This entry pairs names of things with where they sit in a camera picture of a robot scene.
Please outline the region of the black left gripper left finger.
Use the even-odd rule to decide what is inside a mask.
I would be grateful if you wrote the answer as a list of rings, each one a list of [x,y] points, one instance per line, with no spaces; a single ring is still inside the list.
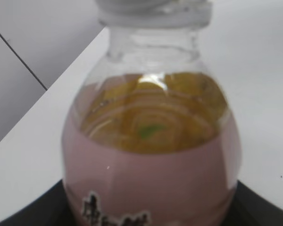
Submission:
[[[57,182],[37,200],[0,222],[0,226],[71,226],[72,212],[68,206],[62,181]]]

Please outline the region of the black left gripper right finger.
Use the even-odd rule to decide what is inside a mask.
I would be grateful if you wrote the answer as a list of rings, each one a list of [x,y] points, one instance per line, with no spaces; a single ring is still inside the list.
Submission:
[[[232,226],[283,226],[283,210],[239,182],[231,206]]]

